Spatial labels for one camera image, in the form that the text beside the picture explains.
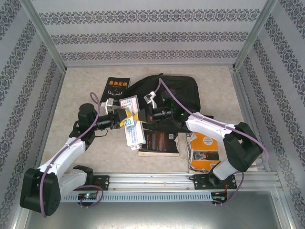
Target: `patterned wallpaper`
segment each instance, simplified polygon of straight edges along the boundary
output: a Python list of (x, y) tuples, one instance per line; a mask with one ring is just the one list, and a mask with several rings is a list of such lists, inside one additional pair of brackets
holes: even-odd
[(63, 77), (18, 0), (0, 1), (0, 229), (19, 205)]
[(232, 64), (266, 0), (33, 0), (67, 66)]
[(239, 69), (270, 164), (305, 228), (305, 0), (279, 0)]

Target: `book cover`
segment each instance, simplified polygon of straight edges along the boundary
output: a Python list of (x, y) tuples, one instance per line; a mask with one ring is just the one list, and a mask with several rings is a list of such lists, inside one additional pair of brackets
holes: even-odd
[(197, 132), (192, 135), (188, 138), (190, 169), (211, 170), (219, 162), (217, 141)]
[(113, 105), (120, 106), (120, 99), (123, 98), (129, 83), (130, 78), (109, 77), (101, 98), (101, 103), (106, 102), (108, 98), (113, 98)]
[(179, 156), (178, 133), (144, 130), (146, 143), (139, 149), (139, 156)]

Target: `beige floor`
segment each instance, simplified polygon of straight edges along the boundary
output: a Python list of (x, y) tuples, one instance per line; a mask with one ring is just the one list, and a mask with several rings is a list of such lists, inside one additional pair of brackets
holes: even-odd
[[(153, 74), (185, 75), (198, 84), (201, 113), (214, 115), (226, 123), (243, 120), (228, 67), (109, 67), (68, 69), (55, 116), (51, 125), (42, 163), (50, 159), (68, 139), (79, 106), (91, 103), (89, 93), (102, 95), (108, 77), (129, 77), (131, 84)], [(185, 134), (179, 134), (179, 157), (139, 157), (126, 145), (124, 129), (109, 131), (96, 138), (84, 155), (72, 166), (84, 165), (95, 172), (186, 172), (187, 153)], [(220, 158), (225, 157), (220, 146)]]

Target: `banknote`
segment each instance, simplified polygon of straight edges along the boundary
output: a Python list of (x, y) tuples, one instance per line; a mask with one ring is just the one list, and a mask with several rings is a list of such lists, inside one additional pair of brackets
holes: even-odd
[(122, 109), (132, 113), (132, 116), (124, 121), (127, 145), (131, 149), (139, 149), (145, 143), (145, 137), (142, 123), (133, 119), (133, 116), (139, 111), (138, 98), (137, 96), (133, 96), (121, 99), (120, 105)]

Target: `black backpack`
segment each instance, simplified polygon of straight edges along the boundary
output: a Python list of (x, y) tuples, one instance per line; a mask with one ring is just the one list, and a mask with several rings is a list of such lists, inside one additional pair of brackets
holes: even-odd
[[(147, 108), (148, 104), (144, 100), (144, 96), (151, 91), (156, 90), (161, 78), (176, 98), (186, 106), (191, 112), (200, 111), (200, 99), (198, 93), (198, 86), (194, 78), (189, 76), (173, 76), (173, 75), (151, 75), (136, 82), (129, 87), (125, 93), (124, 98), (134, 95), (138, 96), (140, 110)], [(162, 132), (189, 132), (186, 128), (185, 121), (189, 114), (186, 113), (169, 95), (167, 90), (161, 84), (160, 89), (157, 91), (154, 101), (157, 107), (165, 106), (166, 108), (175, 108), (174, 119), (155, 122), (153, 124), (143, 123), (145, 129), (162, 131)]]

